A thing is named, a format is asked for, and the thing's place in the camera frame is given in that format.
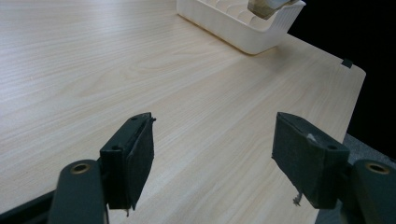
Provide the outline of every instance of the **dark background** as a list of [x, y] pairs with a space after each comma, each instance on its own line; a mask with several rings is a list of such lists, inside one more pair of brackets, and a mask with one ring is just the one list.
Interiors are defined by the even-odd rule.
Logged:
[[366, 72], [347, 133], [396, 159], [396, 0], [303, 0], [289, 34]]

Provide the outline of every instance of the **light wood grain surface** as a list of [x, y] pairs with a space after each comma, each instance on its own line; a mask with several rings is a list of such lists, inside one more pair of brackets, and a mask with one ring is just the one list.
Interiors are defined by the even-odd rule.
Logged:
[[148, 182], [110, 223], [314, 223], [271, 159], [276, 112], [342, 142], [365, 73], [341, 61], [290, 35], [246, 55], [175, 0], [0, 0], [0, 213], [151, 112]]

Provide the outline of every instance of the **black surface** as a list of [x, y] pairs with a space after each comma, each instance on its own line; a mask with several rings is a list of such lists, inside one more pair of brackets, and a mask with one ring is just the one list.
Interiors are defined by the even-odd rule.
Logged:
[[396, 159], [391, 118], [396, 73], [396, 1], [305, 0], [289, 34], [366, 72], [347, 133]]
[[35, 223], [45, 224], [48, 221], [49, 210], [54, 191], [46, 193], [27, 203], [23, 203], [0, 215], [0, 223]]
[[383, 163], [359, 160], [351, 182], [366, 223], [396, 223], [396, 172]]
[[277, 113], [272, 157], [313, 207], [335, 207], [336, 178], [348, 156], [347, 147], [307, 120]]
[[100, 149], [110, 209], [135, 210], [154, 160], [151, 113], [126, 120]]
[[101, 170], [97, 161], [72, 162], [59, 175], [48, 224], [70, 223], [108, 223]]

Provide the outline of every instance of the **object in tray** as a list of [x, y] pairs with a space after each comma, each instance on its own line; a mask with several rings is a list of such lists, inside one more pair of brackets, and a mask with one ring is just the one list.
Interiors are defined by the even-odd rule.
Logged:
[[248, 0], [177, 0], [177, 13], [254, 55], [278, 45], [304, 6], [293, 0], [264, 20], [248, 9]]
[[249, 0], [247, 9], [254, 15], [268, 20], [277, 10], [285, 5], [290, 5], [291, 2], [290, 0]]

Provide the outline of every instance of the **white plastic tray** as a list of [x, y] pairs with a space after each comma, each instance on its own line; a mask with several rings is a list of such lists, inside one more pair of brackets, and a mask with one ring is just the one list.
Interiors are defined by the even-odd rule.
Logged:
[[177, 0], [177, 13], [247, 54], [280, 43], [305, 2], [297, 0], [264, 20], [248, 10], [248, 0]]

